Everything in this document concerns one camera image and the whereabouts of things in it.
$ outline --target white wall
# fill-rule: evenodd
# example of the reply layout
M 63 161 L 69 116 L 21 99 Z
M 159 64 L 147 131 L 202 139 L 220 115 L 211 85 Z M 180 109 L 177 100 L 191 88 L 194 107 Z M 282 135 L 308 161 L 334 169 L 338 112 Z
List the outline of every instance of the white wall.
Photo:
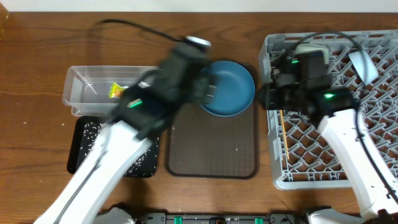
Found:
M 398 12 L 398 0 L 0 0 L 8 11 Z

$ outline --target yellow object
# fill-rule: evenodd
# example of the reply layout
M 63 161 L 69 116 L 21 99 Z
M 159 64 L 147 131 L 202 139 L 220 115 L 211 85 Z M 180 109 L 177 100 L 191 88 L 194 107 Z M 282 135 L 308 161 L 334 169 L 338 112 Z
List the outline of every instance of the yellow object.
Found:
M 109 91 L 108 96 L 110 98 L 119 98 L 122 92 L 127 88 L 128 86 L 119 86 L 117 83 L 112 83 L 111 91 Z
M 286 156 L 287 156 L 287 160 L 289 160 L 289 148 L 287 147 L 287 141 L 286 141 L 286 131 L 285 131 L 284 112 L 283 112 L 282 110 L 280 110 L 279 113 L 280 113 L 280 123 L 281 123 L 281 125 L 282 125 L 282 132 L 283 132 L 283 134 L 284 134 Z

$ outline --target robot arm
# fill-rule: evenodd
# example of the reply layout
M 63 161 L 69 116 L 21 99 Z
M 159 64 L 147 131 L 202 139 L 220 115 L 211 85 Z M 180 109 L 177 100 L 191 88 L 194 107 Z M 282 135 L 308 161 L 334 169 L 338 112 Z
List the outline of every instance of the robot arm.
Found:
M 92 223 L 125 171 L 148 148 L 147 136 L 167 129 L 185 103 L 205 103 L 214 80 L 201 72 L 210 63 L 210 43 L 196 37 L 181 40 L 164 60 L 151 86 L 123 91 L 110 123 L 98 136 L 93 150 L 53 205 L 36 224 Z
M 61 195 L 35 224 L 92 223 L 125 171 L 150 148 L 152 143 L 138 140 L 137 133 L 124 121 L 104 128 Z
M 386 188 L 389 186 L 396 192 L 397 181 L 372 142 L 360 114 L 358 128 L 363 134 L 362 141 L 369 156 L 358 139 L 355 124 L 358 102 L 353 99 L 348 89 L 330 88 L 321 50 L 302 52 L 294 57 L 282 58 L 274 65 L 278 76 L 275 82 L 265 84 L 259 90 L 257 99 L 267 110 L 300 111 L 318 127 L 321 136 L 335 152 L 353 187 L 363 221 L 380 218 L 382 213 L 397 213 L 398 204 L 392 198 L 395 195 L 391 195 Z M 380 174 L 376 172 L 369 157 L 376 164 Z M 353 219 L 351 217 L 348 220 L 349 216 L 336 216 L 335 213 L 322 215 L 324 214 L 316 213 L 308 219 L 311 224 L 350 223 L 349 220 Z
M 362 219 L 377 218 L 381 210 L 386 210 L 389 214 L 397 213 L 398 205 L 389 195 L 367 155 L 365 155 L 361 143 L 356 139 L 355 113 L 354 109 L 348 109 L 337 111 L 332 117 L 325 116 L 318 129 L 321 136 L 333 149 L 347 175 L 358 200 Z M 363 140 L 374 162 L 389 185 L 397 191 L 397 181 L 372 142 L 362 116 L 360 117 L 359 127 L 364 134 Z

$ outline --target wire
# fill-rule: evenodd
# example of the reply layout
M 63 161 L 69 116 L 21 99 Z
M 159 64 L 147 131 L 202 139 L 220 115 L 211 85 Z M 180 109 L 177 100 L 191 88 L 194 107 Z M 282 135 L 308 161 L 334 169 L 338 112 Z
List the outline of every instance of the wire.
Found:
M 175 37 L 172 37 L 171 35 L 168 35 L 168 34 L 166 34 L 164 32 L 159 31 L 159 30 L 156 30 L 156 29 L 153 29 L 153 28 L 138 24 L 136 22 L 125 21 L 123 19 L 104 19 L 102 21 L 97 22 L 97 24 L 107 24 L 107 23 L 119 23 L 119 24 L 125 24 L 125 25 L 129 25 L 129 26 L 134 26 L 134 27 L 140 28 L 140 29 L 142 29 L 142 30 L 144 30 L 146 32 L 151 32 L 153 34 L 159 35 L 161 37 L 164 37 L 164 38 L 169 39 L 169 40 L 174 41 L 174 42 L 181 41 L 181 40 L 179 40 L 179 39 L 177 39 Z
M 348 36 L 347 34 L 342 33 L 342 32 L 338 32 L 338 31 L 326 31 L 326 32 L 317 32 L 317 33 L 314 33 L 314 34 L 310 34 L 310 35 L 308 35 L 308 36 L 302 38 L 301 40 L 297 41 L 296 43 L 294 43 L 294 45 L 290 46 L 280 57 L 278 57 L 278 58 L 276 59 L 276 61 L 278 62 L 278 61 L 280 60 L 280 58 L 286 57 L 286 56 L 289 54 L 289 52 L 290 52 L 291 50 L 295 49 L 299 44 L 301 44 L 301 43 L 304 42 L 305 40 L 307 40 L 307 39 L 309 39 L 309 38 L 312 38 L 312 37 L 315 37 L 315 36 L 318 36 L 318 35 L 322 35 L 322 34 L 336 34 L 336 35 L 340 35 L 340 36 L 342 36 L 342 37 L 348 39 L 349 41 L 351 41 L 351 42 L 353 43 L 354 47 L 356 47 L 356 48 L 361 52 L 361 57 L 362 57 L 362 60 L 363 60 L 363 62 L 364 62 L 364 78 L 363 78 L 363 80 L 367 80 L 367 77 L 368 77 L 368 66 L 366 65 L 366 56 L 365 56 L 365 53 L 361 50 L 361 46 L 360 46 L 357 42 L 355 42 L 355 40 L 352 39 L 352 38 L 351 38 L 350 36 Z M 372 156 L 370 155 L 369 150 L 367 149 L 367 147 L 366 147 L 366 145 L 365 145 L 365 142 L 364 142 L 364 140 L 363 140 L 364 134 L 362 134 L 362 133 L 361 133 L 361 130 L 359 129 L 359 107 L 358 107 L 358 109 L 357 109 L 357 111 L 356 111 L 356 113 L 355 113 L 355 128 L 356 128 L 356 134 L 358 135 L 357 139 L 359 139 L 359 141 L 360 141 L 360 143 L 361 143 L 361 145 L 362 145 L 362 148 L 363 148 L 363 150 L 364 150 L 366 156 L 368 157 L 369 161 L 371 162 L 371 164 L 372 164 L 372 166 L 373 166 L 373 169 L 376 171 L 376 173 L 377 173 L 377 175 L 379 176 L 381 182 L 384 184 L 385 188 L 387 189 L 389 195 L 391 195 L 391 197 L 394 199 L 395 203 L 398 205 L 398 197 L 397 197 L 397 195 L 395 194 L 395 191 L 394 191 L 394 190 L 391 188 L 391 186 L 388 184 L 387 180 L 384 178 L 384 176 L 383 176 L 382 173 L 380 172 L 379 168 L 377 168 L 377 165 L 376 165 L 376 163 L 373 161 L 373 158 L 372 158 Z

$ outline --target blue bowl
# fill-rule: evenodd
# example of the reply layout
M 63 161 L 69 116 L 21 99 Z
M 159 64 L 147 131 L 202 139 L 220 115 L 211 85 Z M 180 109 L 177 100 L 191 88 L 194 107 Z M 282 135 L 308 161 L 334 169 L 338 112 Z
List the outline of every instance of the blue bowl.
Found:
M 256 92 L 253 77 L 242 65 L 231 61 L 217 61 L 202 72 L 217 76 L 214 97 L 202 105 L 207 112 L 217 116 L 234 116 L 250 106 Z

